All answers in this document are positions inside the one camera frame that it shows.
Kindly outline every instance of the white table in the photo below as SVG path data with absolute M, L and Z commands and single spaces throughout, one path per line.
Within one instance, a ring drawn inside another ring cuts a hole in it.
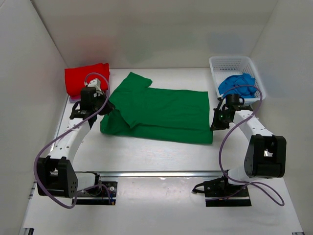
M 217 105 L 209 69 L 112 70 L 114 90 L 132 71 L 153 80 L 152 87 L 209 91 L 210 121 Z M 68 103 L 60 131 L 67 126 Z M 212 145 L 182 144 L 100 133 L 100 118 L 85 137 L 75 159 L 77 171 L 199 171 L 219 170 L 218 150 L 227 131 L 214 133 Z M 240 130 L 223 151 L 225 168 L 242 163 L 248 141 Z M 116 206 L 83 206 L 63 209 L 35 191 L 24 228 L 35 235 L 288 235 L 301 232 L 283 179 L 267 180 L 285 199 L 279 207 L 254 187 L 249 188 L 252 207 L 206 208 L 204 196 L 191 194 L 201 177 L 119 177 Z
M 210 69 L 134 69 L 111 70 L 113 91 L 130 72 L 153 81 L 153 88 L 208 91 L 210 123 L 218 101 Z M 73 104 L 67 103 L 60 131 L 67 127 Z M 130 137 L 107 136 L 100 133 L 99 117 L 79 147 L 73 167 L 77 171 L 195 171 L 220 170 L 218 151 L 226 131 L 214 132 L 213 144 L 185 144 Z M 223 149 L 225 168 L 241 164 L 248 141 L 240 130 L 233 132 Z

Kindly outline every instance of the white backdrop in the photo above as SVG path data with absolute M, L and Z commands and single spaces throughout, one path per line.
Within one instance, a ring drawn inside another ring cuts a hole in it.
M 34 0 L 69 67 L 207 68 L 250 55 L 277 0 Z
M 313 234 L 313 1 L 280 0 L 251 58 L 267 98 L 264 125 L 287 139 L 285 181 L 305 234 Z
M 1 235 L 19 232 L 33 160 L 53 137 L 64 107 L 64 68 L 30 1 L 0 3 Z

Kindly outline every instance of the plastic basket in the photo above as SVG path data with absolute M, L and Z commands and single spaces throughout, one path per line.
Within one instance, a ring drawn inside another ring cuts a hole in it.
M 255 78 L 255 86 L 258 87 L 263 95 L 266 97 L 264 87 L 262 85 L 260 76 L 252 62 L 247 56 L 212 56 L 209 59 L 210 68 L 213 76 L 213 81 L 216 89 L 217 96 L 220 96 L 219 86 L 229 76 L 241 75 L 249 73 L 251 77 Z M 252 104 L 260 100 L 260 93 L 257 91 L 254 94 L 255 98 L 246 98 L 245 104 Z

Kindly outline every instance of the red cloth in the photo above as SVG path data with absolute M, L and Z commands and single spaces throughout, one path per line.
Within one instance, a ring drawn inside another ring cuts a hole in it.
M 70 96 L 80 95 L 80 91 L 85 86 L 84 85 L 85 78 L 91 72 L 97 72 L 103 75 L 107 79 L 107 81 L 109 81 L 110 69 L 108 63 L 106 64 L 99 63 L 96 65 L 65 69 L 65 86 L 67 89 L 67 93 Z M 107 83 L 97 75 L 91 75 L 88 78 L 87 82 L 90 82 L 95 78 L 98 78 L 100 80 L 101 82 L 100 88 L 103 91 L 106 91 L 108 89 Z

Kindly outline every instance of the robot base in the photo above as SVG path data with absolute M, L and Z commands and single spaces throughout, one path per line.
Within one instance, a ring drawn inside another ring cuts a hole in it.
M 250 207 L 251 201 L 248 188 L 242 189 L 232 197 L 224 200 L 210 200 L 216 197 L 227 197 L 239 191 L 242 186 L 231 185 L 226 177 L 221 177 L 211 181 L 205 181 L 204 195 L 206 207 Z

